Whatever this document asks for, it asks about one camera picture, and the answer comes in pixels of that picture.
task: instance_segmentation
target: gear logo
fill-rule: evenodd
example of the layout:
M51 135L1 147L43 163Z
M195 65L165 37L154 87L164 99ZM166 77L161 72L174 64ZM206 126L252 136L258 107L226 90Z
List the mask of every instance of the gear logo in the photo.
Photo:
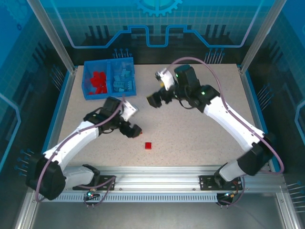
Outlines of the gear logo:
M136 0L139 10L156 17L172 13L172 9L177 9L179 3L181 4L182 0Z
M0 6L6 7L13 19L21 24L28 14L26 0L0 0Z

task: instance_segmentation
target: cable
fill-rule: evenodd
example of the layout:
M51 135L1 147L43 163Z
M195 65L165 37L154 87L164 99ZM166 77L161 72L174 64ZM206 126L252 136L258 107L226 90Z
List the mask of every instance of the cable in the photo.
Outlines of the cable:
M219 88L219 93L220 93L220 97L221 97L221 100L224 104L224 107L225 109L227 110L227 112L233 116L233 118L235 118L240 124L242 124L248 131L250 131L254 136L256 136L262 143L264 143L268 149L274 154L274 156L276 157L278 163L280 164L280 171L278 172L269 172L269 171L266 171L266 170L261 170L262 172L264 173L269 173L269 174L275 174L275 175L278 175L278 174L282 174L284 172L284 164L280 158L280 156L277 154L277 152L272 148L272 146L267 143L262 137L260 137L254 130L252 130L250 127L248 127L248 125L246 123L244 123L241 119L239 119L232 111L230 111L230 109L228 108L228 105L227 103L225 102L225 99L224 99L224 92L223 92L223 89L221 87L221 84L220 84L220 81L219 81L219 78L217 76L217 74L214 72L214 70L209 66L207 65L204 61L198 59L198 58L195 58L195 57L182 57L182 58L179 58L177 60L175 60L173 63L171 63L167 68L164 69L163 73L168 71L169 68L171 68L174 64L177 64L181 61L197 61L201 64L203 64L205 67L207 67L207 69L210 70L210 72L212 73L212 75L214 76L216 82L217 82L217 85L218 85L218 88Z
M102 132L102 134L110 134L110 133L112 133L114 131L114 129L111 129L111 131L109 131L109 132Z
M38 182L37 182L37 186L36 186L36 193L35 193L35 200L37 202L41 202L42 200L44 200L44 198L42 199L39 199L39 190L40 190L40 186L41 186L41 181L42 181L42 178L47 170L47 167L49 166L49 164L51 163L51 161L53 160L53 158L58 154L58 152L60 151L60 149L70 140L72 139L74 136L80 134L81 132L84 132L86 130L89 130L89 129L92 129L92 128L96 128L96 127L99 127L101 125L104 125L105 123L109 122L110 120L112 120L120 111L120 109L122 108L123 106L123 103L125 102L125 97L123 95L122 97L122 100L119 104L119 106L116 108L116 110L113 112L112 115L110 115L107 119L105 119L104 121L102 121L101 123L98 123L96 125L92 125L92 126L89 126L89 127L86 127L86 128L83 128L77 132L74 132L73 134L71 134L69 137L67 137L66 139L64 139L60 145L57 147L57 149L53 152L52 156L49 158L49 160L47 161L47 163L45 164L45 166L43 167L40 175L39 175L39 178L38 178Z
M232 206L232 204L230 204L230 202L228 202L228 201L221 200L221 202L228 204L228 206ZM234 207L239 208L239 209L241 209L241 210L247 212L247 213L249 214L249 216L251 216L259 225L262 226L262 228L267 229L267 227L266 227L264 224L262 224L262 223L261 223L261 222L260 222L251 212L249 212L247 209L245 209L245 208L243 208L243 207L241 207L241 206L239 206L239 205L235 205Z
M101 198L101 200L99 202L97 202L96 204L92 204L92 207L94 207L94 206L97 206L97 205L101 204L105 200L105 198L106 198L108 192L110 191L110 188L111 188L111 186L112 186L112 184L114 182L114 179L115 179L115 177L112 177L109 180L107 180L106 182L104 182L104 183L102 183L102 184L100 184L98 186L94 186L94 187L88 187L88 186L83 186L83 185L79 185L79 187L89 188L89 189L91 189L91 188L99 188L99 187L104 186L104 185L108 184L109 182L111 182L109 187L108 187L108 189L107 189L107 191L106 191L106 193L105 193L105 195L103 196L103 198ZM86 202L85 199L84 199L84 204L86 204L87 207L89 207L89 205L88 205L88 203Z
M182 104L181 100L179 100L179 103L180 103L180 105L181 105L184 109L187 109L187 110L191 110L191 109L196 108L195 106L185 107L185 106Z

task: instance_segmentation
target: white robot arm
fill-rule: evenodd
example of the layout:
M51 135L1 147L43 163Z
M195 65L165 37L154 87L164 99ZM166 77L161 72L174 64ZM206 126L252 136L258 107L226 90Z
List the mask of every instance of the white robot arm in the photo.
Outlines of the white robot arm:
M147 97L149 104L157 108L162 105L161 101L165 101L167 104L172 99L177 99L179 102L186 100L191 106L187 109L197 108L200 112L211 117L238 142L245 154L237 160L226 163L214 174L215 182L219 188L231 185L231 181L245 174L254 176L271 159L272 152L258 137L254 136L228 113L218 91L210 85L200 85L193 67L188 64L181 65L174 72L177 81L169 71L162 70L156 73L156 78L163 82L164 87ZM265 141L270 143L274 140L271 134L266 135L244 120L232 108L229 106L228 108Z
M87 114L84 121L64 140L53 148L47 150L42 155L34 155L30 158L26 184L32 189L36 189L38 177L50 160L54 152L57 154L51 159L51 163L46 169L40 187L40 193L47 199L56 198L64 188L71 188L78 185L96 186L99 182L100 172L90 165L83 165L79 168L66 168L71 159L78 154L89 142L96 139L106 130L119 129L127 137L137 137L141 133L141 128L137 125L130 127L129 119L138 109L129 102L123 102L121 112L103 125L96 126L109 118L118 108L120 100L108 97L104 106Z

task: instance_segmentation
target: beige tabletop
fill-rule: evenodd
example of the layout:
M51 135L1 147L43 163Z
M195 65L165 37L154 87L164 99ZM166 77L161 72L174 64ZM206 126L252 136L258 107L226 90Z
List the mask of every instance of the beige tabletop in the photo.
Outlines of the beige tabletop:
M101 135L85 146L69 163L70 166L222 165L243 153L237 142L220 125L197 109L186 110L177 101L163 104L157 109L149 106L146 96L160 89L154 73L165 66L135 65L137 96L126 99L140 110L130 122L140 126L143 134L135 139L123 136L118 130ZM203 65L192 66L201 84L217 88L215 79ZM212 64L211 67L219 75L227 103L253 124L236 64ZM82 72L83 66L79 66L60 141L75 130L87 113L104 103L104 100L84 99ZM152 143L151 150L145 150L145 142Z

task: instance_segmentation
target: blue plastic bin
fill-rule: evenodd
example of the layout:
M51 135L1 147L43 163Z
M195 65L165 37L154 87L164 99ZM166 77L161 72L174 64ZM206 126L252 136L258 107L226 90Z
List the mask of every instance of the blue plastic bin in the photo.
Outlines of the blue plastic bin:
M93 72L106 74L106 94L89 94L89 92L95 93L96 90L90 82ZM125 96L137 95L133 58L85 61L81 87L86 100L105 99L109 96L122 97L123 94Z

